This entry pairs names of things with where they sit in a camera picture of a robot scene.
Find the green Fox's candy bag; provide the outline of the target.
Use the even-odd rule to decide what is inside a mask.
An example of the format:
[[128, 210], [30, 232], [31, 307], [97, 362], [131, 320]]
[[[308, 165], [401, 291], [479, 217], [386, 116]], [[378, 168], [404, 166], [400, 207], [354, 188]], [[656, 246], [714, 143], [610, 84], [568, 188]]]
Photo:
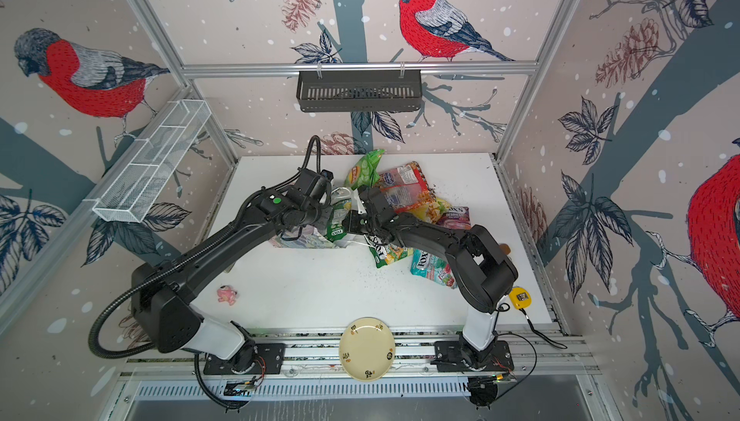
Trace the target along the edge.
[[413, 249], [402, 248], [393, 244], [384, 245], [378, 237], [366, 235], [365, 238], [378, 269], [389, 266], [392, 263], [403, 260], [407, 257], [411, 257], [414, 253]]

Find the yellow snack bag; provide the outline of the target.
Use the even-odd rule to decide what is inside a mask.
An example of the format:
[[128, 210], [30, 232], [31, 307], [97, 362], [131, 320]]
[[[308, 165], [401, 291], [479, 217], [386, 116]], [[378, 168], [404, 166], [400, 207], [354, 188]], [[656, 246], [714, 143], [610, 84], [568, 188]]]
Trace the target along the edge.
[[451, 207], [447, 200], [429, 197], [413, 205], [407, 212], [422, 222], [435, 225]]

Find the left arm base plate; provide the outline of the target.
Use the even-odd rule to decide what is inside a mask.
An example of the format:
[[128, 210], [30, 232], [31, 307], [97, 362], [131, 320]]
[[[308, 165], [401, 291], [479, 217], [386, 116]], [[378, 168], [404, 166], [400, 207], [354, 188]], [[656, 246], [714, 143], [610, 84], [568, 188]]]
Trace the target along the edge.
[[207, 376], [277, 375], [283, 367], [285, 350], [283, 343], [248, 343], [228, 361], [208, 355], [203, 372]]

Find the teal Fox's candy bag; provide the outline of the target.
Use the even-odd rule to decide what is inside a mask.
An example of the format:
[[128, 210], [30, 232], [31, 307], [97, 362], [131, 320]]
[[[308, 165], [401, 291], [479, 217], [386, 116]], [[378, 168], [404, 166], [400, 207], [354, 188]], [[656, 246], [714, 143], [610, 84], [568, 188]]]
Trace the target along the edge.
[[431, 280], [436, 284], [456, 289], [457, 284], [452, 269], [445, 259], [435, 257], [424, 251], [414, 250], [410, 272], [417, 277]]

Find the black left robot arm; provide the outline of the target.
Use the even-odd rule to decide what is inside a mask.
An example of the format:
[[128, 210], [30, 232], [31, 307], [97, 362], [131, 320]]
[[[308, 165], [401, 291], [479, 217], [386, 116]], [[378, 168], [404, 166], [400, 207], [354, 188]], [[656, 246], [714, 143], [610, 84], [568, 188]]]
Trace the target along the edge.
[[173, 263], [143, 265], [132, 275], [140, 288], [131, 312], [161, 354], [185, 350], [226, 361], [245, 373], [256, 344], [239, 324], [224, 322], [192, 306], [206, 286], [249, 251], [279, 234], [325, 221], [331, 206], [328, 170], [300, 170], [292, 182], [254, 192], [234, 219]]

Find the patterned paper gift bag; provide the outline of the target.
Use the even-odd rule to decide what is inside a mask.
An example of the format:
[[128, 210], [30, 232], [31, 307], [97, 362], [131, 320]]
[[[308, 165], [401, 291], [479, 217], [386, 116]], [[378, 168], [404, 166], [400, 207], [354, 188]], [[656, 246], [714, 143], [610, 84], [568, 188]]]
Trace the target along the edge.
[[275, 248], [285, 249], [344, 249], [349, 246], [368, 247], [366, 238], [363, 235], [350, 234], [340, 240], [338, 243], [331, 243], [325, 238], [327, 225], [330, 218], [331, 208], [335, 203], [342, 200], [350, 200], [352, 209], [357, 209], [357, 190], [348, 187], [339, 187], [331, 191], [331, 207], [323, 214], [318, 226], [305, 226], [296, 228], [296, 230], [287, 231], [284, 234], [277, 235], [270, 240], [270, 244]]

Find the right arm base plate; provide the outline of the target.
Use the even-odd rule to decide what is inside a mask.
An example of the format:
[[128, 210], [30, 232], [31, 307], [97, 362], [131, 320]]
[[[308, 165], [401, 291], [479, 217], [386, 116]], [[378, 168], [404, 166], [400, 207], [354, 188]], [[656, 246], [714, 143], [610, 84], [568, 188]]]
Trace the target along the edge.
[[437, 341], [435, 358], [431, 365], [435, 365], [437, 371], [443, 373], [483, 371], [509, 373], [513, 372], [515, 367], [509, 344], [501, 339], [491, 342], [483, 351], [476, 350], [464, 339]]

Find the red snack bag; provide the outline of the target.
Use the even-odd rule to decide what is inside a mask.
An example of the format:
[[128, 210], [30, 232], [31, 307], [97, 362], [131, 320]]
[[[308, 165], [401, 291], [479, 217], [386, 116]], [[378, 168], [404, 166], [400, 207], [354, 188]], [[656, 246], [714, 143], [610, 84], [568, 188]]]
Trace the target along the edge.
[[396, 212], [406, 212], [431, 203], [436, 197], [417, 161], [379, 173], [378, 186]]

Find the bright green snack bag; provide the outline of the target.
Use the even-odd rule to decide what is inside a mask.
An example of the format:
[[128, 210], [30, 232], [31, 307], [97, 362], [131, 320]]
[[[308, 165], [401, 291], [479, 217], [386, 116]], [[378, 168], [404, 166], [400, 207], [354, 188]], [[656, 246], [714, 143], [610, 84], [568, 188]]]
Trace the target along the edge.
[[368, 151], [348, 172], [345, 186], [353, 190], [362, 186], [375, 186], [380, 180], [377, 169], [384, 155], [384, 149]]

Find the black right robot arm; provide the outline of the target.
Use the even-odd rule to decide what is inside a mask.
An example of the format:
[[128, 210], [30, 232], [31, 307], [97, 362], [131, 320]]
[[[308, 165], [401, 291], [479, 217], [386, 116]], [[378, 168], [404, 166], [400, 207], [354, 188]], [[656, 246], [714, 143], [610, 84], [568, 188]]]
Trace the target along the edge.
[[452, 270], [468, 303], [468, 316], [457, 345], [458, 355], [437, 361], [472, 371], [511, 370], [512, 359], [495, 328], [518, 270], [488, 230], [480, 225], [469, 230], [444, 228], [406, 212], [397, 213], [375, 187], [360, 187], [358, 201], [362, 209], [351, 211], [343, 222], [348, 232], [382, 246], [411, 248], [440, 257]]

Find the purple candy snack bag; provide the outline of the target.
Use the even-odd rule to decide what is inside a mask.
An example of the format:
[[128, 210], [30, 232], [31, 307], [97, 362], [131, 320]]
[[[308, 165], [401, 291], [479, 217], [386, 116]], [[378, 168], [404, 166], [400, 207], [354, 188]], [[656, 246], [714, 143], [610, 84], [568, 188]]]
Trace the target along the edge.
[[437, 221], [438, 226], [451, 230], [469, 230], [471, 220], [467, 206], [450, 207]]

